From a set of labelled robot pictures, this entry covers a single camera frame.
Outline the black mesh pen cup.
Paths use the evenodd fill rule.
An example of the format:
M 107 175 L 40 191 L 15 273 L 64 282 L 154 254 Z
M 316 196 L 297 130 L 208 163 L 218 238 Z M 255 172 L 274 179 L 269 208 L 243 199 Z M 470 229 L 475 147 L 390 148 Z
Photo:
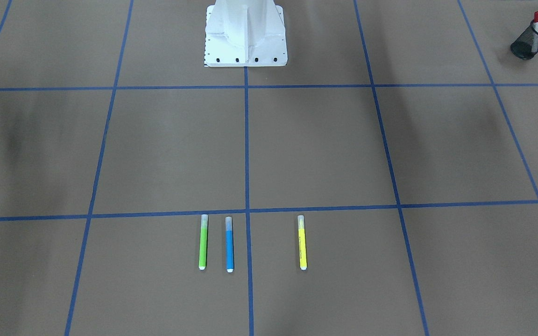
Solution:
M 538 53 L 538 22 L 529 26 L 510 45 L 510 51 L 519 59 L 530 60 Z

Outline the yellow highlighter pen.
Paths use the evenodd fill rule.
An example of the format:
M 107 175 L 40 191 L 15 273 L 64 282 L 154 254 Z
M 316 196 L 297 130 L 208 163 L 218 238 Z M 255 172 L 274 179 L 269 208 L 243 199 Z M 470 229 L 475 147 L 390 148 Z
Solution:
M 297 216 L 297 241 L 299 251 L 299 267 L 301 270 L 305 271 L 308 267 L 308 261 L 304 215 Z

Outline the red white marker pen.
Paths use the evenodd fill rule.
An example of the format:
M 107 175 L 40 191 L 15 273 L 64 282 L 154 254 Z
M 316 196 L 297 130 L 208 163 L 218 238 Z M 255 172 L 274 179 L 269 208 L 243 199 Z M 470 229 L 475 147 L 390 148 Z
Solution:
M 531 28 L 531 49 L 530 52 L 535 55 L 538 52 L 538 11 L 534 13 Z

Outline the white pedestal column base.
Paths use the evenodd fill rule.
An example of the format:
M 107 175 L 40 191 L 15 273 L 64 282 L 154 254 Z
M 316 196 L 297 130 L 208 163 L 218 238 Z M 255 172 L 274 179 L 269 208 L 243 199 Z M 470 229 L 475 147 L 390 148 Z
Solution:
M 288 63 L 284 11 L 273 0 L 217 0 L 205 17 L 206 67 Z

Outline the green highlighter pen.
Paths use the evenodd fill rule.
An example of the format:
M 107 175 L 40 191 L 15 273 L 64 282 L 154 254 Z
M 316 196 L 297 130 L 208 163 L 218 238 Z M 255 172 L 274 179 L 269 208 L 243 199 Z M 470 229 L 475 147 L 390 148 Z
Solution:
M 201 215 L 200 223 L 200 242 L 199 242 L 198 269 L 203 271 L 207 266 L 207 248 L 208 248 L 208 215 Z

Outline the blue highlighter pen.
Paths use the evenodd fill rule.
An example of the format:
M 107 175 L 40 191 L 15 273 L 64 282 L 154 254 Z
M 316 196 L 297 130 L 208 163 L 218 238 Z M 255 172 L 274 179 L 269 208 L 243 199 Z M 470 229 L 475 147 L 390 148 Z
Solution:
M 234 272 L 234 241 L 232 217 L 226 217 L 226 271 Z

